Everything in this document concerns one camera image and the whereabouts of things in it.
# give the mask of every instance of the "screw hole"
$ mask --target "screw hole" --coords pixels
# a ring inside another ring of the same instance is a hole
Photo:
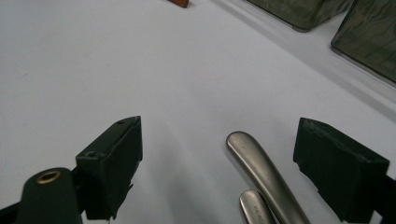
[[[87,157],[91,157],[91,158],[94,158],[94,157],[96,157],[96,152],[94,152],[94,151],[90,151],[90,152],[87,152],[87,154],[85,154]]]
[[[37,184],[48,184],[56,179],[59,178],[59,176],[61,175],[61,172],[59,171],[48,171],[46,173],[44,173],[43,175],[41,175],[38,179],[37,179]]]

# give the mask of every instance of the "black mount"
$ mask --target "black mount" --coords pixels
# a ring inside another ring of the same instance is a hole
[[[396,223],[389,161],[368,147],[328,124],[301,118],[293,160],[341,220],[369,223],[375,210],[382,224]]]
[[[111,125],[77,156],[70,171],[53,168],[29,178],[21,201],[0,210],[0,223],[80,224],[115,218],[143,159],[140,117]]]

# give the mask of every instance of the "white table surface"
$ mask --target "white table surface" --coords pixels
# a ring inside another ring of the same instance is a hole
[[[144,159],[112,223],[243,223],[239,195],[254,186],[225,146],[238,130],[311,223],[340,223],[292,161],[300,117],[388,158],[396,176],[396,89],[330,50],[343,16],[301,34],[241,0],[1,0],[0,207],[140,115]]]

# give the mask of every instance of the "silver metal handle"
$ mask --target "silver metal handle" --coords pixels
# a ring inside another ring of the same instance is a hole
[[[239,201],[247,224],[276,224],[268,205],[256,190],[243,192]]]
[[[227,148],[262,193],[281,224],[308,224],[308,218],[260,144],[247,133],[227,137]]]

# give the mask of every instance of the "curved handle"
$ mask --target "curved handle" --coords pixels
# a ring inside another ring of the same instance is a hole
[[[254,189],[246,190],[239,198],[247,224],[276,224],[270,208]]]
[[[281,224],[308,224],[308,218],[260,144],[247,133],[227,137],[227,148],[262,193]]]

